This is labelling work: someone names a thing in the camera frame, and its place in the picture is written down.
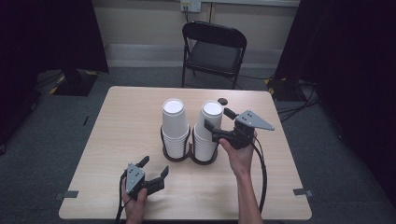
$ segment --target table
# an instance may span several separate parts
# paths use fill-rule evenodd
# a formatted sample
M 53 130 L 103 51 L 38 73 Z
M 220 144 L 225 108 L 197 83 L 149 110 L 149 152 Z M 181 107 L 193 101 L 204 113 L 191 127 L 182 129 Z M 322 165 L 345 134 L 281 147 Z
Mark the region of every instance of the table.
M 158 177 L 166 165 L 169 175 L 165 189 L 148 196 L 146 220 L 238 219 L 236 179 L 221 146 L 217 159 L 210 165 L 199 165 L 191 159 L 172 162 L 163 155 L 162 106 L 169 98 L 183 101 L 191 127 L 204 101 L 219 98 L 226 98 L 227 107 L 235 113 L 251 109 L 274 125 L 273 132 L 256 129 L 268 174 L 262 217 L 311 218 L 305 195 L 294 195 L 293 190 L 303 186 L 268 92 L 139 87 L 112 87 L 108 91 L 68 189 L 77 190 L 78 196 L 64 199 L 59 211 L 61 218 L 115 218 L 120 175 L 129 162 L 137 163 L 149 156 L 150 161 L 143 169 L 147 180 Z M 231 130 L 233 120 L 223 116 L 221 128 Z M 256 154 L 252 181 L 259 202 L 262 170 Z

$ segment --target cable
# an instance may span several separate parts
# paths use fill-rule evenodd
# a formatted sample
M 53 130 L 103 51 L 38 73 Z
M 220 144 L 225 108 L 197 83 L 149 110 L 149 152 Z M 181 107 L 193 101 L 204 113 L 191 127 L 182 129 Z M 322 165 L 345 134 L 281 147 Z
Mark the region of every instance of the cable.
M 183 7 L 184 16 L 186 17 L 186 22 L 189 23 L 189 7 Z
M 273 79 L 275 77 L 275 74 L 272 74 L 270 77 L 268 77 L 268 79 Z
M 277 110 L 278 115 L 289 113 L 288 115 L 284 116 L 281 119 L 281 122 L 284 122 L 287 119 L 291 118 L 293 115 L 295 115 L 297 112 L 301 111 L 302 109 L 307 108 L 307 107 L 309 107 L 311 105 L 315 105 L 315 104 L 317 104 L 319 102 L 319 99 L 311 101 L 316 86 L 312 85 L 312 84 L 310 84 L 310 85 L 312 86 L 312 91 L 311 91 L 308 99 L 305 101 L 305 103 L 303 105 L 297 106 L 297 107 L 293 107 L 293 108 L 280 108 L 280 109 Z
M 124 208 L 131 200 L 132 200 L 132 198 L 130 198 L 130 199 L 128 200 L 128 202 L 126 202 L 122 208 Z
M 257 142 L 259 143 L 260 150 L 262 152 L 262 144 L 260 144 L 259 139 L 257 139 L 256 137 L 254 137 L 254 139 L 256 139 Z M 260 205 L 259 205 L 260 213 L 262 213 L 262 209 L 264 208 L 265 195 L 267 193 L 267 183 L 268 183 L 267 168 L 265 166 L 263 154 L 260 153 L 259 149 L 253 143 L 251 143 L 251 145 L 253 146 L 254 150 L 259 156 L 260 164 L 262 165 L 262 198 L 260 199 Z
M 243 90 L 242 87 L 238 85 L 238 83 L 235 83 L 235 86 L 238 87 L 239 90 L 241 90 L 241 91 Z
M 43 88 L 43 87 L 49 85 L 51 82 L 53 82 L 53 81 L 55 81 L 56 79 L 58 79 L 59 75 L 62 74 L 62 73 L 63 73 L 63 71 L 61 71 L 61 72 L 58 73 L 58 74 L 52 75 L 52 76 L 50 76 L 50 77 L 44 78 L 43 80 L 37 82 L 37 83 L 35 84 L 35 89 L 38 90 L 38 89 L 41 89 L 41 88 Z M 41 85 L 41 86 L 38 86 L 39 84 L 41 84 L 41 83 L 43 83 L 43 82 L 45 82 L 45 81 L 47 81 L 47 80 L 49 80 L 49 79 L 52 79 L 52 80 L 51 80 L 50 82 L 48 82 L 48 83 L 45 83 L 45 84 L 43 84 L 43 85 Z
M 210 3 L 209 22 L 212 22 L 212 8 L 213 8 L 213 3 Z
M 119 224 L 119 223 L 120 223 L 121 213 L 122 213 L 122 210 L 123 210 L 124 206 L 126 205 L 126 204 L 125 204 L 124 206 L 121 205 L 121 203 L 122 203 L 122 180 L 123 180 L 123 178 L 126 176 L 126 173 L 127 173 L 127 170 L 125 170 L 125 171 L 122 173 L 121 177 L 120 177 L 120 201 L 119 201 L 119 211 L 117 212 L 116 220 L 114 220 L 114 224 Z
M 253 78 L 253 79 L 259 79 L 259 80 L 265 80 L 265 79 L 269 79 L 269 77 L 250 77 L 250 76 L 242 76 L 239 75 L 240 77 L 248 77 L 248 78 Z

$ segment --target electrical outlet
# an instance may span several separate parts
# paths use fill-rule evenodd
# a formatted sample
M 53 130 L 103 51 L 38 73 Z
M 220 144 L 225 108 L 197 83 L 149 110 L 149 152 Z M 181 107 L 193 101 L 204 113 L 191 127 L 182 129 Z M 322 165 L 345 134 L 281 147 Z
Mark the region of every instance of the electrical outlet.
M 191 1 L 180 1 L 180 11 L 191 11 Z
M 201 12 L 201 2 L 191 1 L 191 12 Z
M 186 9 L 189 12 L 201 12 L 201 2 L 181 0 L 180 11 L 184 12 Z

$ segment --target chair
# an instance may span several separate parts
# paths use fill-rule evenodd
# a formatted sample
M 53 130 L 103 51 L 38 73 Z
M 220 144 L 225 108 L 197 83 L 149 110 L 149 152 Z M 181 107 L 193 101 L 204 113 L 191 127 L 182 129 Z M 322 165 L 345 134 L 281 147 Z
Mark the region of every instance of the chair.
M 247 47 L 247 39 L 238 30 L 204 21 L 192 21 L 183 26 L 184 59 L 181 87 L 186 68 L 208 74 L 233 78 L 235 89 L 239 70 Z

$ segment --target white paper cup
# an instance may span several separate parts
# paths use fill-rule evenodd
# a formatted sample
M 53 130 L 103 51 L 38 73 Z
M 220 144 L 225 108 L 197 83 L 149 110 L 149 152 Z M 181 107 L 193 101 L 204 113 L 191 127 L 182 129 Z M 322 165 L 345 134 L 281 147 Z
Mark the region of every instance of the white paper cup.
M 221 127 L 223 106 L 217 101 L 206 101 L 202 105 L 198 120 L 195 124 L 195 132 L 205 140 L 212 140 L 211 132 L 205 128 L 205 119 L 210 121 L 216 129 Z
M 170 136 L 166 135 L 166 133 L 163 131 L 163 139 L 167 140 L 169 142 L 172 142 L 172 143 L 184 141 L 184 139 L 186 139 L 187 135 L 189 135 L 189 126 L 187 126 L 187 131 L 178 138 L 170 137 Z
M 201 138 L 194 132 L 194 157 L 199 161 L 210 161 L 216 149 L 217 143 Z
M 176 98 L 166 100 L 163 103 L 163 133 L 169 138 L 180 138 L 188 129 L 183 102 Z
M 165 142 L 166 153 L 173 159 L 180 159 L 189 152 L 189 141 L 184 142 L 179 146 L 172 146 Z

